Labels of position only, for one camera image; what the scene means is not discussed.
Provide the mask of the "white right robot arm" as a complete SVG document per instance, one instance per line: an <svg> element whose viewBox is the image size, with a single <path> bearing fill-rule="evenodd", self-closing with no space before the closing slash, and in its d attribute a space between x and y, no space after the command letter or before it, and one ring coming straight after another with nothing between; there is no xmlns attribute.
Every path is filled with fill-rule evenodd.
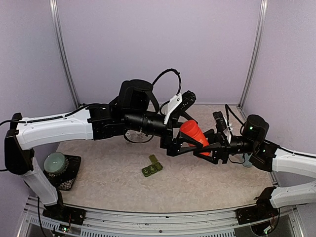
<svg viewBox="0 0 316 237"><path fill-rule="evenodd" d="M226 161L230 155L248 153L250 163L262 171L316 177L316 156L292 151L267 141L265 137L269 124L259 115L249 115L242 126L241 135L232 136L230 140L222 129L223 117L219 113L214 113L213 116L218 132L207 134L212 144L205 147L198 145L194 150L195 156L217 163L219 159ZM263 219L272 209L315 201L315 181L291 187L268 187L258 197L252 214L257 219Z"/></svg>

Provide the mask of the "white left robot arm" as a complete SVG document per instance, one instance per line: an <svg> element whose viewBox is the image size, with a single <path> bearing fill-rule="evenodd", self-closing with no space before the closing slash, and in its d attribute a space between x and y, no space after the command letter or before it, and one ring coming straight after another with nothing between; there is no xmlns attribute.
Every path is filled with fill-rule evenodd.
<svg viewBox="0 0 316 237"><path fill-rule="evenodd" d="M186 110L195 102L194 93L177 93L169 100L166 112L160 114L153 87L145 80L126 80L119 95L108 104L88 104L51 117L24 118L20 113L14 114L4 139L6 169L22 177L50 212L63 220L69 215L69 208L38 167L35 147L72 140L102 140L125 135L129 130L160 137L160 146L169 156L207 146L208 140L195 120L178 122L179 117L188 116Z"/></svg>

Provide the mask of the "small white bottle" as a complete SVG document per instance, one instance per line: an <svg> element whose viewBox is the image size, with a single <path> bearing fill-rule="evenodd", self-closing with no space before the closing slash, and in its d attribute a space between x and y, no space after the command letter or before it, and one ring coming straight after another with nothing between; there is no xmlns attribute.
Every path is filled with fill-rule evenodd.
<svg viewBox="0 0 316 237"><path fill-rule="evenodd" d="M131 133L129 131L126 132L125 136L127 139L131 140Z"/></svg>

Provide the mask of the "green pill organizer box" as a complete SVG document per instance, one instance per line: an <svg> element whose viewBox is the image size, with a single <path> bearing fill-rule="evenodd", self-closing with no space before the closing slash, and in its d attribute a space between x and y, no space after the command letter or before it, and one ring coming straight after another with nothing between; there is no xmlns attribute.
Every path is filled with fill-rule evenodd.
<svg viewBox="0 0 316 237"><path fill-rule="evenodd" d="M149 177L163 170L163 166L161 165L161 163L158 161L157 157L154 154L149 155L149 160L151 161L151 164L141 169L144 177Z"/></svg>

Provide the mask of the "red cylindrical can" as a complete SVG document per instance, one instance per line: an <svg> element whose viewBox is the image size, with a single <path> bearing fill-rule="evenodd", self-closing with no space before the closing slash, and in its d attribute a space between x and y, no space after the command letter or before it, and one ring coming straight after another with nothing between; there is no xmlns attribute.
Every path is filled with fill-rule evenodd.
<svg viewBox="0 0 316 237"><path fill-rule="evenodd" d="M180 132L189 136L193 140L203 144L203 147L209 145L209 142L195 120L188 120L180 126Z"/></svg>

